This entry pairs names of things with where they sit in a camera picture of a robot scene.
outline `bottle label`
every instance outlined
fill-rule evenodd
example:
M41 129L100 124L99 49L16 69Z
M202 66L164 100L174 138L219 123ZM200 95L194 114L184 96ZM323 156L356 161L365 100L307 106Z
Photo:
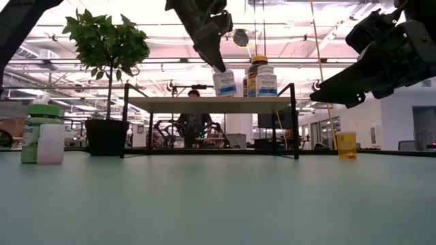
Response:
M25 122L22 134L22 163L36 163L38 140L40 138L40 129L43 123Z
M245 78L244 80L243 80L243 93L244 93L244 97L247 97L247 85L248 85L248 79L247 78Z
M248 97L256 97L256 76L258 73L251 72L248 74L248 81L247 81L247 96Z
M275 76L257 76L256 81L259 83L258 96L277 96L277 81Z
M236 94L236 83L234 81L233 72L215 74L215 79L217 81L215 86L218 87L217 96L228 96Z

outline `tree trunk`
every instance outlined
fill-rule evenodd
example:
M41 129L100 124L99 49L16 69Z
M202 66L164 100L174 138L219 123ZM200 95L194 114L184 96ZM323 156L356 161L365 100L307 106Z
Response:
M110 64L109 69L109 90L108 90L108 106L106 108L106 120L110 120L110 96L112 95L112 74L114 73L113 65Z

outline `wooden shelf top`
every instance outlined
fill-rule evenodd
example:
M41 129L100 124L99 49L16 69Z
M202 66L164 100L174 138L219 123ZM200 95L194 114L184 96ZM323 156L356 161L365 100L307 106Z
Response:
M148 97L129 103L153 113L267 114L290 104L289 97Z

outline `white bottle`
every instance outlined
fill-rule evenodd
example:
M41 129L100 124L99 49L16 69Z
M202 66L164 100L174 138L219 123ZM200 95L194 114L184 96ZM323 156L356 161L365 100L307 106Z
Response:
M65 126L41 125L38 140L37 164L62 164L65 145Z
M216 67L213 67L213 84L215 86L215 94L217 97L231 97L236 95L236 82L234 80L234 74L228 66L225 66L225 72L219 71Z
M256 97L277 97L277 76L274 67L261 65L256 76Z

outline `yellow cup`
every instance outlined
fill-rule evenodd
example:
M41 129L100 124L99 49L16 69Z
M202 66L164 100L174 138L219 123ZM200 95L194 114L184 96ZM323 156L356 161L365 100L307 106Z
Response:
M336 133L339 159L357 159L356 133Z

